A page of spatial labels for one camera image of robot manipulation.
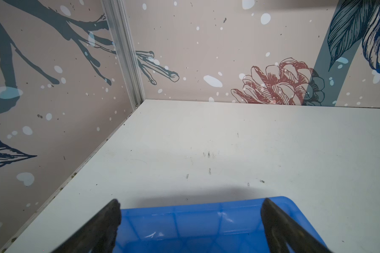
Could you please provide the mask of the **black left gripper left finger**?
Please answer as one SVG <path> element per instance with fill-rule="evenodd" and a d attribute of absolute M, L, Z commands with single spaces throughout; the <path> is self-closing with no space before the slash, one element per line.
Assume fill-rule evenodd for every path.
<path fill-rule="evenodd" d="M 53 252 L 111 253 L 120 224 L 120 203 L 113 199 Z"/>

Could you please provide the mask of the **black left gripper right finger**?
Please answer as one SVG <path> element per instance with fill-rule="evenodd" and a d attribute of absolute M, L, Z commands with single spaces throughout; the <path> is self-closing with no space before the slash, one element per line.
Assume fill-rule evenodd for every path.
<path fill-rule="evenodd" d="M 263 201 L 261 219 L 271 253 L 331 252 L 269 198 Z"/>

